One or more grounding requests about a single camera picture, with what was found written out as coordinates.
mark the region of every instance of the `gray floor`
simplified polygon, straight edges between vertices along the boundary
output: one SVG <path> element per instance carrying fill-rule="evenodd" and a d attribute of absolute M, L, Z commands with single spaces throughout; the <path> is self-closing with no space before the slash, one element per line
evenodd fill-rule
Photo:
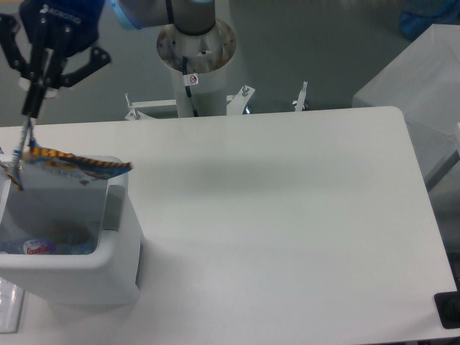
<path fill-rule="evenodd" d="M 234 28 L 238 42 L 227 93 L 248 84 L 257 89 L 254 112 L 288 111 L 307 80 L 312 109 L 350 107 L 351 97 L 410 44 L 397 27 L 401 8 L 401 0 L 219 0 L 217 15 Z M 16 9 L 0 4 L 0 12 Z M 123 119 L 125 92 L 133 101 L 173 98 L 156 53 L 159 31 L 126 32 L 106 7 L 100 43 L 113 64 L 48 101 L 40 123 Z M 21 48 L 27 51 L 24 37 Z M 69 69 L 85 60 L 73 58 Z M 21 124 L 25 92 L 2 54 L 0 71 L 0 126 Z"/>

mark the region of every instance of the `black cable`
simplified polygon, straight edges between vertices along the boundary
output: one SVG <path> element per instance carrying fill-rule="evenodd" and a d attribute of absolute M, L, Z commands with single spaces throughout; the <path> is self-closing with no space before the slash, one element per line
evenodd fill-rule
<path fill-rule="evenodd" d="M 171 0 L 166 0 L 167 20 L 170 24 L 174 23 L 173 3 Z"/>
<path fill-rule="evenodd" d="M 187 57 L 184 56 L 182 57 L 182 75 L 187 75 Z M 192 111 L 193 111 L 193 116 L 198 117 L 198 110 L 196 110 L 195 104 L 193 103 L 192 100 L 192 90 L 190 89 L 190 86 L 185 86 L 185 92 L 187 93 L 188 99 L 190 99 L 190 104 L 192 106 Z"/>

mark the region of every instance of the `white bin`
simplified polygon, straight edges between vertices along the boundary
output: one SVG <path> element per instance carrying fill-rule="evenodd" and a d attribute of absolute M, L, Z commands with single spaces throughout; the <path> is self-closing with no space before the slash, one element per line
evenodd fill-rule
<path fill-rule="evenodd" d="M 4 162 L 9 158 L 0 155 Z M 127 193 L 127 174 L 82 186 L 25 165 L 22 179 L 23 192 L 0 174 L 0 247 L 25 243 L 20 254 L 0 254 L 0 277 L 55 303 L 135 302 L 144 237 Z M 93 239 L 96 248 L 89 254 L 42 255 L 47 248 L 37 249 L 40 243 L 53 237 Z"/>

